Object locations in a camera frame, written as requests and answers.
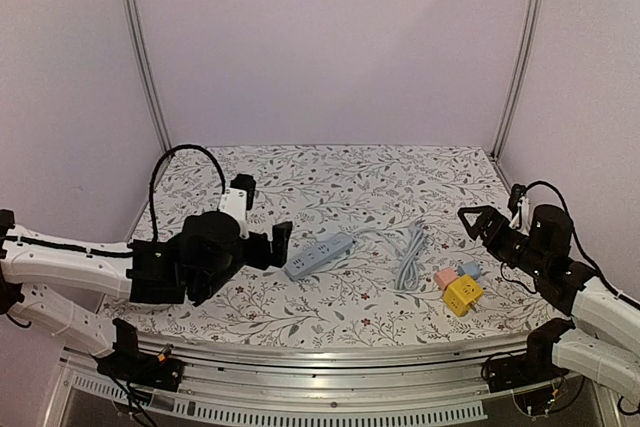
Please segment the light blue power strip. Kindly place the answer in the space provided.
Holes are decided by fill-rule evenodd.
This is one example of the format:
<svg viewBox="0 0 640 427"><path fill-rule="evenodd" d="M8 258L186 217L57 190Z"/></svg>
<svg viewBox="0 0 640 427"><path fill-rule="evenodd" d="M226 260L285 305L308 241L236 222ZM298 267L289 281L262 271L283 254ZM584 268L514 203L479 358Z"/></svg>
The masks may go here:
<svg viewBox="0 0 640 427"><path fill-rule="evenodd" d="M283 271L291 280L300 280L346 253L354 244L355 240L352 236L342 232L336 233L331 238L319 242L289 259L284 265Z"/></svg>

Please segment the pink cube plug adapter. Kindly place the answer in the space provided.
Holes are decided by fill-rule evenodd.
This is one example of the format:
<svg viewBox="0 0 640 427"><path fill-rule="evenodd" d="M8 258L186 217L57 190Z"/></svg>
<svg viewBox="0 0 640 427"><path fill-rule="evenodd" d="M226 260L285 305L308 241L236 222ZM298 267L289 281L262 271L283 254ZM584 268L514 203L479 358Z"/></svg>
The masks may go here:
<svg viewBox="0 0 640 427"><path fill-rule="evenodd" d="M442 291L445 291L447 287L458 278L457 272L451 268L439 270L434 274L434 281Z"/></svg>

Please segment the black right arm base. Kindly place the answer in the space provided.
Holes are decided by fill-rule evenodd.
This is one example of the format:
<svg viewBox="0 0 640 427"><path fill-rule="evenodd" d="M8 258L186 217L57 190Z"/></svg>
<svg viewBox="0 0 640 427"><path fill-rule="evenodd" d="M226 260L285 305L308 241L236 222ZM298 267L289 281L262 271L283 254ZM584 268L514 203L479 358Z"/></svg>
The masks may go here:
<svg viewBox="0 0 640 427"><path fill-rule="evenodd" d="M514 395L512 400L516 408L529 418L562 412L572 406L584 390L585 378L572 398L564 405L558 405L558 396L567 384L567 369L552 363L553 346L562 334L574 329L570 320L554 318L536 328L527 336L526 352L512 354L498 352L490 355L482 364L480 375L487 383L491 393L530 386L544 381L560 379L557 386L551 385L539 391L529 391Z"/></svg>

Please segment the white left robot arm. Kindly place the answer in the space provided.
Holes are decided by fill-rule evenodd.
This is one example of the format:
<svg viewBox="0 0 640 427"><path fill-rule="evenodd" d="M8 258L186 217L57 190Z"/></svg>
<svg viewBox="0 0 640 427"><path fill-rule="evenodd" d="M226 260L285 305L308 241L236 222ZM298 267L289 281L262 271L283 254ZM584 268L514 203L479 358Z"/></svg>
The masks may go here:
<svg viewBox="0 0 640 427"><path fill-rule="evenodd" d="M124 299L131 304L199 306L244 266L265 270L287 260L293 225L270 234L250 232L238 216L209 211L186 218L169 240L74 246L17 225L1 238L3 311L31 321L94 358L108 357L128 381L148 373L148 359L129 343L117 342L113 322L59 293L68 285Z"/></svg>

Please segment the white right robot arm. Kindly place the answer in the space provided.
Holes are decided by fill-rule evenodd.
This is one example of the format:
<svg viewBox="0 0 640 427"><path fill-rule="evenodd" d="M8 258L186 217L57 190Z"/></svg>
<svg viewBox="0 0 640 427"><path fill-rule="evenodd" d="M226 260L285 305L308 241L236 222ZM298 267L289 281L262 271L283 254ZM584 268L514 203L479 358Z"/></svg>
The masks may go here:
<svg viewBox="0 0 640 427"><path fill-rule="evenodd" d="M525 353L488 362L492 391L575 372L631 404L639 401L639 311L612 293L585 263L569 256L573 223L561 208L535 208L523 234L492 206L463 207L472 239L496 260L529 275L537 293L560 312L531 331Z"/></svg>

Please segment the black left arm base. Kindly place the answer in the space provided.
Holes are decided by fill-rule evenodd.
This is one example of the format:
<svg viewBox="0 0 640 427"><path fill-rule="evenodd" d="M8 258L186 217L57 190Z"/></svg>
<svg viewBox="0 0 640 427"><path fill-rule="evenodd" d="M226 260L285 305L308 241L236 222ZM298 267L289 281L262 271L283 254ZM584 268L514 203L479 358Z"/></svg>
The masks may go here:
<svg viewBox="0 0 640 427"><path fill-rule="evenodd" d="M155 354L139 348L137 329L122 319L114 319L115 341L112 352L95 357L97 371L116 380L168 392L177 392L185 364L173 356L174 345L165 344Z"/></svg>

